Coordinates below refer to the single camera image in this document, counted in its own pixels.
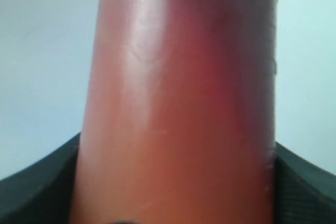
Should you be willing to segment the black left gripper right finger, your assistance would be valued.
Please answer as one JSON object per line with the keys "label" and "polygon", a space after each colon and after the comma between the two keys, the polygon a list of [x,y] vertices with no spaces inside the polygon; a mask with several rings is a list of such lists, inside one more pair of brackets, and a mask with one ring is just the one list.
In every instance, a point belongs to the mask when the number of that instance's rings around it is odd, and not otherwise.
{"label": "black left gripper right finger", "polygon": [[276,144],[274,223],[335,224],[335,175]]}

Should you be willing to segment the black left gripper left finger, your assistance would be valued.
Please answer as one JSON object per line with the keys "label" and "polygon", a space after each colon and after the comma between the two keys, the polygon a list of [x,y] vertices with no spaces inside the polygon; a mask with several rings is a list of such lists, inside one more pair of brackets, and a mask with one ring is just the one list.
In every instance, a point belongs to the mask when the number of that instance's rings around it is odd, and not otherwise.
{"label": "black left gripper left finger", "polygon": [[69,222],[79,139],[1,180],[1,223]]}

